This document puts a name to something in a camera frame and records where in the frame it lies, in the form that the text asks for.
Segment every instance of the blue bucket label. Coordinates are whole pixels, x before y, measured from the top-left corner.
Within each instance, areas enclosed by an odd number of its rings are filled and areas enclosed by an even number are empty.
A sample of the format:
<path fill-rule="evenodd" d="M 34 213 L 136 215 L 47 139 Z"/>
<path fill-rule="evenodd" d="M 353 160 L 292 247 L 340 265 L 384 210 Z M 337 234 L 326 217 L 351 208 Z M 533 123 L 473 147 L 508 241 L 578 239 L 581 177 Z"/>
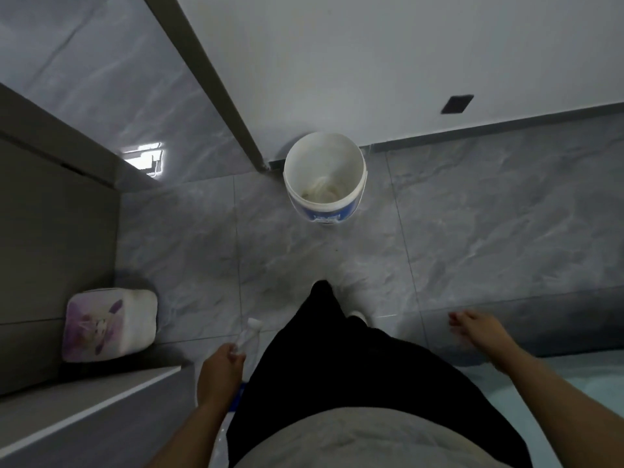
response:
<path fill-rule="evenodd" d="M 362 199 L 362 194 L 364 193 L 364 187 L 360 191 L 360 193 L 353 199 L 353 201 L 346 206 L 342 207 L 339 210 L 333 210 L 331 212 L 317 212 L 316 210 L 311 210 L 306 206 L 298 203 L 290 194 L 290 201 L 292 205 L 296 208 L 297 212 L 303 215 L 309 221 L 313 221 L 314 223 L 340 223 L 341 221 L 346 220 L 353 212 L 356 211 L 356 208 L 359 205 L 360 200 Z"/>

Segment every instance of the bucket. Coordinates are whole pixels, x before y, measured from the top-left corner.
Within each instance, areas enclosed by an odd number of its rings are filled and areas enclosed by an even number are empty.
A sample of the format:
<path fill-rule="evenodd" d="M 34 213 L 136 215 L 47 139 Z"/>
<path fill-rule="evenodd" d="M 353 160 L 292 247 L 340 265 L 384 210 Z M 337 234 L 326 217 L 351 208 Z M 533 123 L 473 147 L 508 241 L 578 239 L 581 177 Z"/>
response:
<path fill-rule="evenodd" d="M 284 182 L 292 205 L 316 223 L 340 223 L 359 205 L 366 185 L 362 151 L 338 133 L 311 133 L 286 156 Z"/>

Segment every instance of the shoe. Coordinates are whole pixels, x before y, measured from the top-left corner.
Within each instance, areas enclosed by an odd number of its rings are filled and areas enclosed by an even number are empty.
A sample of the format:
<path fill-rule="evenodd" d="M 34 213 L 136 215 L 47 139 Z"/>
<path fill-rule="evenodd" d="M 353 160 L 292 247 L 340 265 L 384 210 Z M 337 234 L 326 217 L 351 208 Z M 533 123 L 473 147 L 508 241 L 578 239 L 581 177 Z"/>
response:
<path fill-rule="evenodd" d="M 349 318 L 349 317 L 357 317 L 359 319 L 362 319 L 362 322 L 364 322 L 367 327 L 370 327 L 370 325 L 366 321 L 366 317 L 364 317 L 364 314 L 362 312 L 358 312 L 358 311 L 354 310 L 353 312 L 350 312 L 349 315 L 347 315 L 347 318 Z"/>

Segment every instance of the black pants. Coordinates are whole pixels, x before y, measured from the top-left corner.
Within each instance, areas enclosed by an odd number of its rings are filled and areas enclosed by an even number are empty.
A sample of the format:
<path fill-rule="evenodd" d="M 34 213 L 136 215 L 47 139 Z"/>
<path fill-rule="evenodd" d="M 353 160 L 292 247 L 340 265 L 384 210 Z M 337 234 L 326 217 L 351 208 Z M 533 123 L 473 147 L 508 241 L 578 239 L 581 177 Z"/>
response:
<path fill-rule="evenodd" d="M 345 318 L 332 287 L 319 281 L 245 388 L 227 433 L 230 467 L 284 427 L 343 407 L 408 412 L 514 468 L 532 466 L 524 440 L 464 374 L 421 346 Z"/>

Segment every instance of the hand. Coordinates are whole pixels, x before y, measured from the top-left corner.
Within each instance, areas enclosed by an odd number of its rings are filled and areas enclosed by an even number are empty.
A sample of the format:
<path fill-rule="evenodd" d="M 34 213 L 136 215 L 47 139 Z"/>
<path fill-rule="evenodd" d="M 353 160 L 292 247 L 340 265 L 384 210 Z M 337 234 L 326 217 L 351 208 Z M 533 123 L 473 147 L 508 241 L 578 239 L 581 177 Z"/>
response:
<path fill-rule="evenodd" d="M 474 310 L 450 312 L 448 316 L 453 333 L 484 353 L 497 370 L 506 372 L 505 363 L 520 347 L 495 316 Z"/>
<path fill-rule="evenodd" d="M 197 402 L 216 404 L 227 412 L 243 379 L 245 354 L 235 355 L 233 343 L 226 343 L 203 362 L 197 382 Z"/>

